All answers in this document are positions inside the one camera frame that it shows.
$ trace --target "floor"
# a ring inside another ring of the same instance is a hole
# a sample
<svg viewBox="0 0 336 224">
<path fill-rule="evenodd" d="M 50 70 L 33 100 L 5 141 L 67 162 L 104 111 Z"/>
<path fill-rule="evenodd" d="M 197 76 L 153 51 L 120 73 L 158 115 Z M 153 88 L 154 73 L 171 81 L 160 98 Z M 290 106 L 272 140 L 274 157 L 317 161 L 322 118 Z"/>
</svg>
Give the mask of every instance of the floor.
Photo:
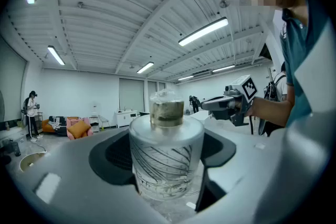
<svg viewBox="0 0 336 224">
<path fill-rule="evenodd" d="M 212 124 L 216 124 L 217 126 L 222 127 L 228 131 L 234 131 L 238 133 L 243 133 L 246 135 L 251 135 L 251 129 L 249 125 L 235 127 L 230 121 L 216 121 Z M 254 133 L 258 133 L 258 119 L 253 120 Z M 14 153 L 11 153 L 10 156 L 12 161 L 6 165 L 9 174 L 14 178 L 19 178 L 20 174 L 23 172 L 19 168 L 20 161 L 27 155 L 31 153 L 38 153 L 44 151 L 42 147 L 46 149 L 46 151 L 51 151 L 61 145 L 62 143 L 66 143 L 69 141 L 68 137 L 56 136 L 53 134 L 44 133 L 44 137 L 38 139 L 34 144 L 29 140 L 25 139 L 23 142 L 18 141 L 18 145 L 21 151 L 21 156 L 16 157 Z M 163 217 L 165 217 L 171 223 L 177 223 L 187 218 L 192 217 L 196 214 L 194 209 L 189 205 L 195 205 L 199 196 L 201 184 L 203 177 L 203 164 L 200 162 L 198 169 L 196 171 L 193 184 L 188 193 L 175 200 L 171 201 L 157 201 L 153 200 L 145 195 L 142 195 L 143 199 L 148 202 L 151 207 L 158 211 Z"/>
</svg>

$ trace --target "black strap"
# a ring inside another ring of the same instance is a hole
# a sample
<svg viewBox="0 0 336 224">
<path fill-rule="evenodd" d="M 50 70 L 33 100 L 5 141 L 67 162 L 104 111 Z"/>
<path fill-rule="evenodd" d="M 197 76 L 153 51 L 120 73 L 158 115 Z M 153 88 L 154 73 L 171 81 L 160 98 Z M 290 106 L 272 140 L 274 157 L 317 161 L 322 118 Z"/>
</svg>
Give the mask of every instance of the black strap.
<svg viewBox="0 0 336 224">
<path fill-rule="evenodd" d="M 277 82 L 275 83 L 275 86 L 278 85 L 279 81 L 280 81 L 282 78 L 284 78 L 285 76 L 286 76 L 286 75 L 282 75 L 282 76 L 277 80 Z"/>
</svg>

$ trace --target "standing person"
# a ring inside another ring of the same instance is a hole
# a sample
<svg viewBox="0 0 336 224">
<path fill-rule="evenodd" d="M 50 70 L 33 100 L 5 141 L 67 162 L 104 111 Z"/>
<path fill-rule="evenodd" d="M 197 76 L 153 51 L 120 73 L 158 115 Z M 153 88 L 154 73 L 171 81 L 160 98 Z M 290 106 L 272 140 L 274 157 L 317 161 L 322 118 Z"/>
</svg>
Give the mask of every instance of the standing person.
<svg viewBox="0 0 336 224">
<path fill-rule="evenodd" d="M 26 99 L 26 106 L 27 106 L 27 117 L 26 123 L 28 125 L 28 131 L 30 135 L 30 141 L 36 142 L 37 139 L 32 136 L 32 127 L 34 127 L 34 132 L 37 138 L 42 138 L 43 135 L 38 134 L 37 126 L 35 122 L 35 114 L 36 114 L 36 102 L 34 98 L 37 96 L 35 91 L 31 91 L 29 94 L 28 100 Z"/>
<path fill-rule="evenodd" d="M 286 66 L 285 62 L 281 66 L 281 72 L 277 74 L 274 78 L 274 84 L 276 86 L 277 91 L 277 101 L 286 101 L 287 99 L 287 79 L 286 79 Z M 265 123 L 265 132 L 267 133 L 267 136 L 271 135 L 271 132 L 274 130 L 282 128 L 280 125 L 271 123 L 267 121 Z"/>
<path fill-rule="evenodd" d="M 328 16 L 318 0 L 256 1 L 263 6 L 282 9 L 285 24 L 280 41 L 286 65 L 287 96 L 281 102 L 254 98 L 246 116 L 254 115 L 283 127 L 289 126 L 294 120 L 311 113 L 308 99 L 295 77 L 295 71 L 319 39 Z"/>
<path fill-rule="evenodd" d="M 194 113 L 198 112 L 198 104 L 199 104 L 199 100 L 197 97 L 195 96 L 189 96 L 189 102 L 190 104 L 193 105 L 193 110 L 194 110 Z"/>
</svg>

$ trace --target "orange cushion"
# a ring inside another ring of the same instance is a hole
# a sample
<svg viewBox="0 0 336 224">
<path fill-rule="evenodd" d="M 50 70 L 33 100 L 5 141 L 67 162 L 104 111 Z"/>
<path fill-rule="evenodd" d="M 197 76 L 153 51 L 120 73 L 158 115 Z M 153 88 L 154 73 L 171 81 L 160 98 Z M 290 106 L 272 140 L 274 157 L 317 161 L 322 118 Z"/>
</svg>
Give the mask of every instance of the orange cushion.
<svg viewBox="0 0 336 224">
<path fill-rule="evenodd" d="M 84 132 L 91 128 L 90 125 L 84 121 L 79 121 L 75 125 L 67 128 L 68 131 L 74 136 L 75 139 L 80 138 Z"/>
</svg>

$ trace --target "sofa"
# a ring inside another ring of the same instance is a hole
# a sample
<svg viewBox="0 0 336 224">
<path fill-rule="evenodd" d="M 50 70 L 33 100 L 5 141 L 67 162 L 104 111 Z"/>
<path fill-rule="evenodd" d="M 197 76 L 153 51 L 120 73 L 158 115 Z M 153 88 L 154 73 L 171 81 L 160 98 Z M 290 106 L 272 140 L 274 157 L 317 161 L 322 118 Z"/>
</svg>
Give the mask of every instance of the sofa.
<svg viewBox="0 0 336 224">
<path fill-rule="evenodd" d="M 62 118 L 65 118 L 65 117 L 50 116 L 47 120 L 42 121 L 42 130 L 43 130 L 44 133 L 56 133 L 54 128 L 51 125 L 48 124 L 49 121 L 54 121 L 53 120 L 54 118 L 61 118 L 61 121 L 62 121 Z M 67 118 L 71 119 L 71 120 L 78 119 L 78 117 L 67 117 Z"/>
<path fill-rule="evenodd" d="M 67 128 L 70 128 L 71 126 L 75 125 L 78 121 L 84 121 L 86 124 L 90 125 L 90 120 L 89 118 L 83 118 L 83 119 L 71 119 L 71 117 L 67 118 Z M 67 135 L 70 140 L 75 140 L 74 136 L 67 130 Z M 92 127 L 82 136 L 91 136 L 93 135 L 93 130 Z"/>
</svg>

